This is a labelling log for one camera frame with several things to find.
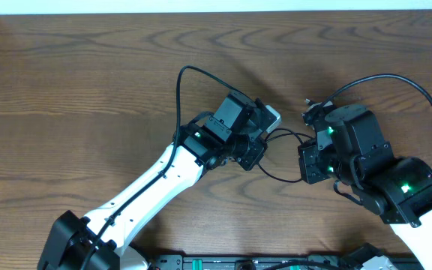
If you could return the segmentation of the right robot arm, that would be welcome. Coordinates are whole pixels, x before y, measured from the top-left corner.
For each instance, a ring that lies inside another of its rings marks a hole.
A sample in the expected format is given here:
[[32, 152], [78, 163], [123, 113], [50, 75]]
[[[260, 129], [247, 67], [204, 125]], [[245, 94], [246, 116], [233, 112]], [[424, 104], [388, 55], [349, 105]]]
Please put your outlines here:
[[302, 117], [315, 137], [298, 147], [301, 179], [349, 186], [347, 199], [380, 217], [432, 269], [432, 169], [417, 157], [395, 157], [363, 105], [312, 102]]

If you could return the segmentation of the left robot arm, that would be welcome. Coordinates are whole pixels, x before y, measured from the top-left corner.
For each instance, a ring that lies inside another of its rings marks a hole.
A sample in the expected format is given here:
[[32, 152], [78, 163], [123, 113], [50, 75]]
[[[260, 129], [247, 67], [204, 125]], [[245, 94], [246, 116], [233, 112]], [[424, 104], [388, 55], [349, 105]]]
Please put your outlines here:
[[251, 170], [267, 149], [263, 133], [281, 123], [260, 99], [231, 91], [216, 112], [201, 112], [174, 134], [156, 163], [120, 194], [77, 217], [66, 211], [52, 225], [38, 269], [148, 269], [130, 243], [174, 197], [209, 170], [234, 160]]

